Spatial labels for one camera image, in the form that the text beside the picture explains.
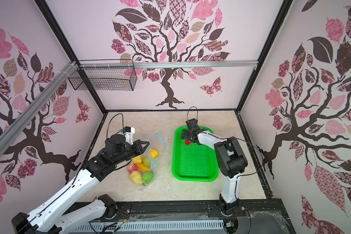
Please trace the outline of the yellow lemon toy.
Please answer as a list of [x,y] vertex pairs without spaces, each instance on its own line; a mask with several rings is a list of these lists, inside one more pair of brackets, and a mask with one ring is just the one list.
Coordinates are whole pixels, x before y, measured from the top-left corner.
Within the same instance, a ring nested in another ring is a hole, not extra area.
[[142,163],[142,157],[141,156],[134,157],[133,163],[135,164]]

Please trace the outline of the green pear toy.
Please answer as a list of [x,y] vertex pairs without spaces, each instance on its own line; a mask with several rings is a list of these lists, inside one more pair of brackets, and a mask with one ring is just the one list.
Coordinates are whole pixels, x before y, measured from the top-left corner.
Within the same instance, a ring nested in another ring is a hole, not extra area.
[[151,161],[150,161],[150,159],[148,158],[148,157],[145,157],[145,158],[143,158],[142,159],[142,163],[146,166],[146,167],[148,167],[148,168],[150,168],[151,167]]

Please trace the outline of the yellow pear toy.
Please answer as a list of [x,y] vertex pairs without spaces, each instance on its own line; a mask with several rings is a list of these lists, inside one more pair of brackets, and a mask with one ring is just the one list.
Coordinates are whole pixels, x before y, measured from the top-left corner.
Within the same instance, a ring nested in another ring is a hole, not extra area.
[[153,159],[156,159],[158,157],[158,152],[154,149],[150,149],[149,150],[149,157],[153,158]]

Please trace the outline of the orange banana toy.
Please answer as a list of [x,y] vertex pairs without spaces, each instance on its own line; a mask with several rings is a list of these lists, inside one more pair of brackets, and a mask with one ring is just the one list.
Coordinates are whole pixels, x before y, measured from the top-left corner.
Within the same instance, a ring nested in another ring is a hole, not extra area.
[[148,166],[144,165],[143,163],[136,163],[136,166],[143,173],[145,173],[147,171],[151,171],[151,169]]

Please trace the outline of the clear zip bag blue zipper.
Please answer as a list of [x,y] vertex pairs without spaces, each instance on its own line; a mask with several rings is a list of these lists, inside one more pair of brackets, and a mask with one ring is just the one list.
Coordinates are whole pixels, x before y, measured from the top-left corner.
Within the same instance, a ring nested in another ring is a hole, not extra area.
[[138,186],[148,186],[155,181],[159,161],[167,150],[167,145],[158,130],[155,130],[145,141],[150,143],[148,148],[142,155],[134,157],[126,167],[130,180]]

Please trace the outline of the pale yellow fruit toy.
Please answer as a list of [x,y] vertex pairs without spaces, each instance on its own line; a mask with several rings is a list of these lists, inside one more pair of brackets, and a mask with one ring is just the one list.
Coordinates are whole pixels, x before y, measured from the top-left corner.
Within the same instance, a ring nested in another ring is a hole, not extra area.
[[133,171],[131,174],[130,174],[130,180],[134,183],[134,184],[137,184],[137,185],[140,185],[142,184],[142,174],[141,172],[139,171]]

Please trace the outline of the green apple toy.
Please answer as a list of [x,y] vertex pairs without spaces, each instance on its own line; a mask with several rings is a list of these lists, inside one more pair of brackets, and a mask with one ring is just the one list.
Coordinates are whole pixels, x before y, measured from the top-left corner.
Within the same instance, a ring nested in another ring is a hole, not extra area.
[[142,183],[148,185],[154,179],[154,173],[152,171],[146,171],[142,174]]

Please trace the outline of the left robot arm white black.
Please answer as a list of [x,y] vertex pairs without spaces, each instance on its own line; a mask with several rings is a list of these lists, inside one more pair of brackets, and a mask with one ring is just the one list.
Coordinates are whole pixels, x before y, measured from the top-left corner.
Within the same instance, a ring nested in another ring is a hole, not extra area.
[[105,140],[105,147],[82,165],[81,170],[49,200],[29,213],[12,219],[16,234],[68,234],[94,219],[116,216],[117,203],[107,194],[71,213],[66,211],[86,192],[102,182],[117,165],[145,153],[148,141],[132,140],[128,133],[115,134]]

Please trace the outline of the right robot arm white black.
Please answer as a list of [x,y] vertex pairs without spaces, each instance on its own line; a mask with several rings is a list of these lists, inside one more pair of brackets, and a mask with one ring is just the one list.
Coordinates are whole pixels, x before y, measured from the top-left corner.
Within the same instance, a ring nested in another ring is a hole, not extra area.
[[187,120],[186,126],[187,129],[181,133],[181,139],[208,146],[215,151],[218,167],[224,175],[223,189],[219,195],[219,207],[224,215],[233,214],[239,207],[240,177],[243,176],[248,166],[247,158],[238,139],[234,136],[220,137],[215,135],[206,128],[199,127],[197,119]]

